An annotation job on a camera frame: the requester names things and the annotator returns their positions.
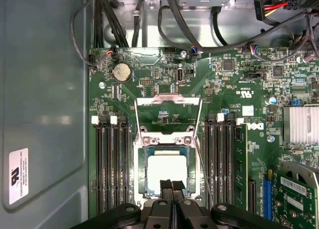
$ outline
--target blue pcie slot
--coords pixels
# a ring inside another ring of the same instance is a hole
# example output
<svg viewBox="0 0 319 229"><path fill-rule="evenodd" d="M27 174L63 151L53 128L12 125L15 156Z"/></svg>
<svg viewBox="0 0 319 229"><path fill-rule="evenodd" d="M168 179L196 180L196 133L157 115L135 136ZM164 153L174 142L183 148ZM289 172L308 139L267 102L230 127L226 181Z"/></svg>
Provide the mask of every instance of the blue pcie slot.
<svg viewBox="0 0 319 229"><path fill-rule="evenodd" d="M264 187L264 218L272 220L272 182L268 179L263 180Z"/></svg>

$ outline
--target white slot latch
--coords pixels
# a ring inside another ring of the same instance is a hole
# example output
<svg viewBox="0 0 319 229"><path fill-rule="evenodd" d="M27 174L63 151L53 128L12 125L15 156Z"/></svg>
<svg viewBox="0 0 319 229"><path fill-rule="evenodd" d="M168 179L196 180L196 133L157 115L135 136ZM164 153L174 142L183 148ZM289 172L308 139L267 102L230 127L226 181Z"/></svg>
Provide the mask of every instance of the white slot latch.
<svg viewBox="0 0 319 229"><path fill-rule="evenodd" d="M116 115L110 116L111 124L118 124L118 117Z"/></svg>
<svg viewBox="0 0 319 229"><path fill-rule="evenodd" d="M218 113L217 114L217 122L223 122L225 120L224 113Z"/></svg>
<svg viewBox="0 0 319 229"><path fill-rule="evenodd" d="M244 124L244 118L236 118L236 125Z"/></svg>
<svg viewBox="0 0 319 229"><path fill-rule="evenodd" d="M99 122L100 122L100 120L99 120L99 117L97 115L94 115L91 117L91 124L98 125Z"/></svg>

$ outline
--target aluminum heatsink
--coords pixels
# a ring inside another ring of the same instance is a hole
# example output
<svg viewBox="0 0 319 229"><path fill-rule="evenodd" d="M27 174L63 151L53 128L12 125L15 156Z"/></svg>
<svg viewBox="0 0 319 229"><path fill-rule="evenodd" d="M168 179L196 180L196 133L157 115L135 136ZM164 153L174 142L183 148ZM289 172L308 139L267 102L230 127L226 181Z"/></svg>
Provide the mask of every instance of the aluminum heatsink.
<svg viewBox="0 0 319 229"><path fill-rule="evenodd" d="M284 108L284 141L291 144L319 143L319 107Z"/></svg>

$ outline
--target red wire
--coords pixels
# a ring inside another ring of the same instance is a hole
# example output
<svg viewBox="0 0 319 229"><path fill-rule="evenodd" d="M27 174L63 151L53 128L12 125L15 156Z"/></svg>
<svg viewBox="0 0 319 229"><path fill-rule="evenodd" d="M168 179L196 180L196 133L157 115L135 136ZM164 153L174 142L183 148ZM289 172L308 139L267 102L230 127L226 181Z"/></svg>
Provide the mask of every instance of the red wire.
<svg viewBox="0 0 319 229"><path fill-rule="evenodd" d="M282 6L286 6L288 3L287 2L283 2L283 3L280 3L280 4L277 4L277 5L273 5L273 6L266 6L265 7L265 10L273 10L273 9L277 9L277 8L280 8Z"/></svg>

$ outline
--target white label sticker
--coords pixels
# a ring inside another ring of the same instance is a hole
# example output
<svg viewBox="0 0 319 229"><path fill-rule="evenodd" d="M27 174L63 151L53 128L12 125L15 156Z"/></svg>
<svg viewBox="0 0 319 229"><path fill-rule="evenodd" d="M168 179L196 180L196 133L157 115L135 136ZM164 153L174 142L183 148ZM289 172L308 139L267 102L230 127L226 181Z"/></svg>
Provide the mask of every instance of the white label sticker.
<svg viewBox="0 0 319 229"><path fill-rule="evenodd" d="M293 181L290 181L290 180L283 178L283 177L280 178L280 181L281 181L282 185L289 187L290 189L292 189L292 190L294 190L294 191L296 191L304 196L307 196L307 189L304 186L300 186L299 184L294 183Z"/></svg>
<svg viewBox="0 0 319 229"><path fill-rule="evenodd" d="M243 116L254 116L254 106L243 106Z"/></svg>
<svg viewBox="0 0 319 229"><path fill-rule="evenodd" d="M9 154L9 204L29 193L28 149Z"/></svg>
<svg viewBox="0 0 319 229"><path fill-rule="evenodd" d="M287 196L287 202L290 203L291 205L295 206L296 208L298 208L301 211L304 211L304 206L303 204L301 204L300 202L296 201L295 199Z"/></svg>

